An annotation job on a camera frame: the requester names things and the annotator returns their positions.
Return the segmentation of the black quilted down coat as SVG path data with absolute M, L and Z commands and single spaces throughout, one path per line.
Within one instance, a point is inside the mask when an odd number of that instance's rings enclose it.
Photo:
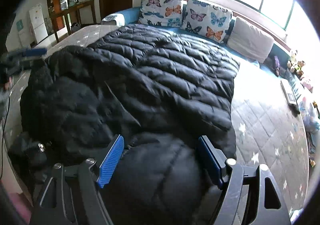
M 236 156 L 231 109 L 240 64 L 216 44 L 127 25 L 87 47 L 67 46 L 31 70 L 23 131 L 74 164 L 125 140 L 101 191 L 114 224 L 192 224 L 210 181 L 195 155 L 207 136 Z

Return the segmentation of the white refrigerator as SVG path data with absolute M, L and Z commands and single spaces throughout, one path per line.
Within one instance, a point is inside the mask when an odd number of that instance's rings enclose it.
M 38 4 L 29 10 L 29 19 L 34 41 L 36 44 L 39 44 L 48 36 L 41 4 Z

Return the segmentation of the remote control box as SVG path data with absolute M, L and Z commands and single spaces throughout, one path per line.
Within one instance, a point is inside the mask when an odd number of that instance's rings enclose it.
M 293 91 L 292 91 L 292 88 L 291 88 L 289 82 L 286 79 L 281 79 L 280 84 L 281 84 L 281 87 L 284 91 L 284 94 L 287 99 L 287 103 L 288 103 L 289 107 L 291 108 L 291 110 L 295 114 L 300 114 L 300 110 L 298 108 L 296 98 L 293 94 Z

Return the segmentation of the purple small toy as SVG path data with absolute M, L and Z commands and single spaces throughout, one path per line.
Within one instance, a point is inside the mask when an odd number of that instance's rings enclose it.
M 274 73 L 278 77 L 280 75 L 280 62 L 276 55 L 272 59 L 272 65 L 273 65 Z

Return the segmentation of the plush toy dolls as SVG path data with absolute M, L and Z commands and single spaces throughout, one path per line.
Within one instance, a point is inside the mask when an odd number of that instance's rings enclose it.
M 294 73 L 298 77 L 303 87 L 307 88 L 312 93 L 313 84 L 310 78 L 304 74 L 304 66 L 305 61 L 298 59 L 298 51 L 296 49 L 291 49 L 290 56 L 287 61 L 287 68 L 290 70 L 291 73 Z

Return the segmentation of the white plain pillow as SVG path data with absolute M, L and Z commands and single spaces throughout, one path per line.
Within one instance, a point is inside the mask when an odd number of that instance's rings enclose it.
M 246 20 L 236 17 L 227 46 L 245 57 L 263 63 L 274 44 L 274 38 Z

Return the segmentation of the right butterfly pillow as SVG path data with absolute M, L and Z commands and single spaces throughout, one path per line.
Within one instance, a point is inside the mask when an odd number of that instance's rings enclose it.
M 227 8 L 199 0 L 188 0 L 180 29 L 223 43 L 232 16 L 233 12 Z

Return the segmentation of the butterfly pillow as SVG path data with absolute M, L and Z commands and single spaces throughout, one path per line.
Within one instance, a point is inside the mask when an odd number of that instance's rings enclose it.
M 183 0 L 142 0 L 138 23 L 149 26 L 181 27 Z
M 233 12 L 227 8 L 199 0 L 188 0 L 180 29 L 223 43 L 232 16 Z

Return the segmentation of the left butterfly pillow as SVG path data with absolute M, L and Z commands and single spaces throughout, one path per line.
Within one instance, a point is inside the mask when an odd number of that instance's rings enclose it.
M 142 0 L 138 23 L 149 26 L 181 27 L 183 0 Z

